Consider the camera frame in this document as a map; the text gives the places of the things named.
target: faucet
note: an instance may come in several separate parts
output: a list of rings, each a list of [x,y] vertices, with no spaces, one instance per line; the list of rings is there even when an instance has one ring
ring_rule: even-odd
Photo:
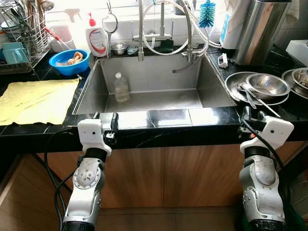
[[[138,50],[138,61],[144,61],[144,52],[142,46],[142,34],[143,34],[143,0],[139,0],[139,50]]]
[[[187,21],[187,29],[188,29],[188,43],[187,43],[187,49],[185,52],[181,53],[183,56],[187,57],[187,61],[191,62],[194,61],[195,58],[193,58],[193,48],[192,48],[192,24],[191,19],[188,14],[187,5],[185,4],[184,0],[179,0],[180,4],[183,6],[183,10],[186,16]]]
[[[183,6],[184,13],[186,16],[187,21],[187,29],[188,29],[188,44],[187,49],[185,52],[182,53],[183,56],[187,57],[187,61],[191,62],[194,61],[195,58],[193,55],[193,49],[192,49],[192,24],[191,20],[188,14],[187,5],[185,4],[184,0],[180,0],[180,4]],[[165,34],[165,3],[161,3],[161,13],[160,13],[160,33],[155,34],[151,33],[148,35],[145,35],[145,38],[147,41],[152,41],[152,44],[154,44],[156,41],[164,41],[167,39],[172,39],[172,35]],[[139,35],[133,36],[133,41],[139,42],[139,51],[138,51],[138,60],[143,61],[144,60],[144,52],[143,52],[143,46],[142,46],[142,36],[143,36],[143,0],[139,0]]]

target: metal plate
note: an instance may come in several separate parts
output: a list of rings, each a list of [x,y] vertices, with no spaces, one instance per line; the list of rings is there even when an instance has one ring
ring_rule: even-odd
[[[247,97],[245,94],[240,93],[237,88],[236,88],[236,84],[242,82],[242,83],[246,83],[246,79],[248,76],[255,74],[255,72],[237,72],[234,73],[230,76],[228,76],[228,78],[225,81],[225,86],[227,91],[229,92],[230,96],[240,102],[245,102],[248,103]],[[289,98],[289,95],[285,95],[285,96],[279,96],[279,97],[275,97],[274,99],[271,100],[264,100],[264,102],[269,105],[269,106],[274,106],[274,105],[279,105],[283,102],[285,102],[287,99]],[[254,100],[255,105],[261,106],[262,104],[260,104],[259,101]]]
[[[282,74],[282,79],[284,79],[284,80],[290,85],[291,91],[292,91],[293,93],[295,93],[296,95],[298,95],[298,96],[300,96],[300,97],[302,97],[302,98],[308,100],[308,92],[302,90],[302,89],[299,88],[299,87],[297,87],[297,86],[296,86],[296,83],[295,83],[294,80],[293,80],[292,72],[295,71],[295,70],[296,70],[296,69],[292,69],[292,70],[285,71],[285,72]]]

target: floor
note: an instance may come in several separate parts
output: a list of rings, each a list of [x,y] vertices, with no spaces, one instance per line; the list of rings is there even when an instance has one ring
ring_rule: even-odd
[[[229,207],[104,209],[96,231],[234,231]]]

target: black cable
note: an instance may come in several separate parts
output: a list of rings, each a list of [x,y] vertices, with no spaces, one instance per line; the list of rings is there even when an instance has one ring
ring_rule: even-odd
[[[55,188],[57,188],[57,183],[56,183],[56,180],[54,179],[53,175],[52,175],[52,172],[51,172],[51,169],[49,168],[49,165],[48,165],[48,147],[49,147],[49,144],[51,142],[51,140],[53,139],[53,137],[55,137],[56,135],[59,135],[61,133],[65,133],[65,132],[68,132],[70,131],[72,128],[65,128],[65,129],[62,129],[60,131],[57,131],[55,132],[54,134],[52,134],[49,139],[47,140],[46,142],[46,146],[45,146],[45,152],[44,152],[44,163],[45,163],[45,168],[47,170],[47,173],[52,181],[52,184]],[[63,208],[63,214],[65,213],[66,211],[66,208],[65,208],[65,202],[64,202],[64,199],[63,199],[63,196],[61,194],[61,192],[59,193],[59,198],[60,198],[60,201],[61,201],[61,205],[62,205],[62,208]],[[61,215],[61,212],[59,209],[56,208],[56,212],[57,212],[57,215],[59,217],[59,219],[62,219],[62,215]]]
[[[265,140],[263,139],[258,133],[256,130],[254,130],[246,120],[242,120],[242,122],[245,124],[245,126],[248,128],[248,130],[250,130],[262,143],[265,144],[265,146],[267,146],[267,148],[271,151],[271,153],[273,153],[274,157],[276,158],[277,160],[277,163],[280,167],[280,172],[281,172],[281,177],[282,177],[282,181],[284,182],[284,185],[285,185],[285,189],[286,189],[286,201],[287,201],[287,204],[290,205],[290,185],[285,177],[285,172],[284,172],[284,166],[283,166],[283,163],[280,159],[280,157],[278,156],[277,152],[275,151],[275,149],[273,149],[273,147]]]
[[[68,175],[64,180],[62,180],[60,182],[60,184],[56,187],[56,191],[54,192],[54,195],[53,195],[53,201],[54,201],[54,206],[56,208],[56,211],[57,211],[57,214],[58,214],[58,217],[59,217],[59,230],[61,231],[62,230],[62,222],[63,222],[63,219],[61,217],[61,214],[59,216],[59,212],[60,212],[60,209],[59,209],[59,204],[58,204],[58,195],[61,194],[60,192],[60,188],[62,187],[62,185],[72,177],[72,175],[75,173],[76,169],[70,174]]]

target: wooden cabinet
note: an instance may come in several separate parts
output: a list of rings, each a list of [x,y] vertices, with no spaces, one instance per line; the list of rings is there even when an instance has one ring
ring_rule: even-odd
[[[303,142],[277,150],[285,162]],[[164,206],[227,206],[242,197],[238,144],[166,148]]]
[[[1,231],[55,231],[54,187],[46,169],[25,155],[0,195]],[[68,201],[69,193],[62,190]]]
[[[81,154],[51,153],[50,167],[63,179]],[[165,148],[114,150],[105,164],[103,207],[162,207],[164,156]],[[72,180],[67,185],[73,188]]]
[[[302,143],[281,147],[282,161]],[[63,179],[80,154],[49,154],[50,166]],[[238,144],[114,150],[105,164],[103,207],[233,205],[242,197],[243,161]],[[72,188],[72,181],[67,185]]]

